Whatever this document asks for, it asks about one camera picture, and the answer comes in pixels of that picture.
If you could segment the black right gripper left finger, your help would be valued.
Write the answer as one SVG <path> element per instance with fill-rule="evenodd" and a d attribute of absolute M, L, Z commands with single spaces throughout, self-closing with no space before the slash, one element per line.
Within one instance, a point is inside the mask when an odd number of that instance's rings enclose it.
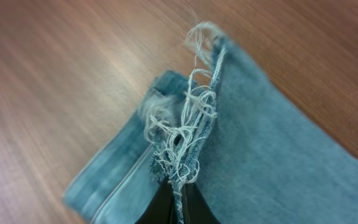
<path fill-rule="evenodd" d="M 172 187 L 164 180 L 135 224 L 176 224 Z"/>

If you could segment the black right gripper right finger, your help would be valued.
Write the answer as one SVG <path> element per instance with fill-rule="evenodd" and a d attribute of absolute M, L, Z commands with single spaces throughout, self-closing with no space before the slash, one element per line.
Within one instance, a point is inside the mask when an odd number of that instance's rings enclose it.
<path fill-rule="evenodd" d="M 183 218 L 185 224 L 220 224 L 195 183 L 183 186 Z"/>

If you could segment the light blue denim jeans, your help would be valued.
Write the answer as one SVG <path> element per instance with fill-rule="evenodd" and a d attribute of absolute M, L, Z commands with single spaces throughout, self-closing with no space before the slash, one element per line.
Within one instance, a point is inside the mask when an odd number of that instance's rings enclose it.
<path fill-rule="evenodd" d="M 195 183 L 220 223 L 358 223 L 358 160 L 212 22 L 185 39 L 202 63 L 167 71 L 63 200 L 88 223 L 136 223 L 164 180 L 176 223 Z"/>

